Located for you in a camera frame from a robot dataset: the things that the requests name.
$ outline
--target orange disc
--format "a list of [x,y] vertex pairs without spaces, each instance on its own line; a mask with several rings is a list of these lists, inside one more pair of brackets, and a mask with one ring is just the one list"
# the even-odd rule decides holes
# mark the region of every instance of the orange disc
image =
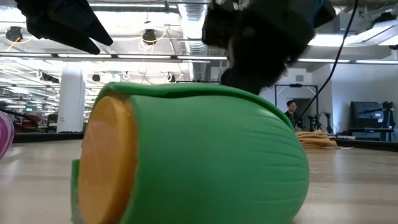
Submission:
[[110,96],[101,99],[80,159],[78,199],[86,224],[119,223],[134,187],[137,142],[131,106]]

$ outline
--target green cylinder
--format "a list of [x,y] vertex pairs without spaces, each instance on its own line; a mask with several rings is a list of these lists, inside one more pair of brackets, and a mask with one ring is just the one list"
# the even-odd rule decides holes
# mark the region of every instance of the green cylinder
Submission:
[[206,84],[112,83],[96,102],[105,96],[130,104],[137,121],[135,181],[120,224],[288,224],[302,206],[306,153],[262,98]]

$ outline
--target wooden table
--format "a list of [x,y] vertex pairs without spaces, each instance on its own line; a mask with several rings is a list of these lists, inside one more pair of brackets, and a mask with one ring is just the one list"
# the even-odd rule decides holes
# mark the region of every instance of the wooden table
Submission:
[[[70,165],[80,144],[15,144],[0,161],[0,223],[70,223]],[[398,153],[307,152],[311,185],[295,224],[398,223]]]

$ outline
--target exposed ductwork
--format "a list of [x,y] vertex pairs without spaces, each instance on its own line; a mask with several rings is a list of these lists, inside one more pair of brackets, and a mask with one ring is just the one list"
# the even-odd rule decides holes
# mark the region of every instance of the exposed ductwork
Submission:
[[[182,17],[182,30],[184,38],[200,39],[201,28],[207,13],[207,4],[179,4]],[[185,42],[185,48],[189,55],[207,55],[208,46],[202,42]],[[211,74],[206,70],[207,63],[190,63],[190,78],[194,81],[210,81]]]

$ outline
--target man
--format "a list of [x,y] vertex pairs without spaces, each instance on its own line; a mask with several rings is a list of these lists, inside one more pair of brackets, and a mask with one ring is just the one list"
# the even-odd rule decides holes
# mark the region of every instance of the man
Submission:
[[[287,111],[286,111],[285,115],[290,119],[292,124],[294,124],[295,121],[297,120],[297,118],[299,118],[299,116],[300,116],[299,114],[296,113],[296,109],[297,109],[296,101],[289,100],[286,103],[286,105],[287,105]],[[297,120],[294,128],[296,131],[301,131],[301,129],[304,128],[303,120],[301,120],[301,118]]]

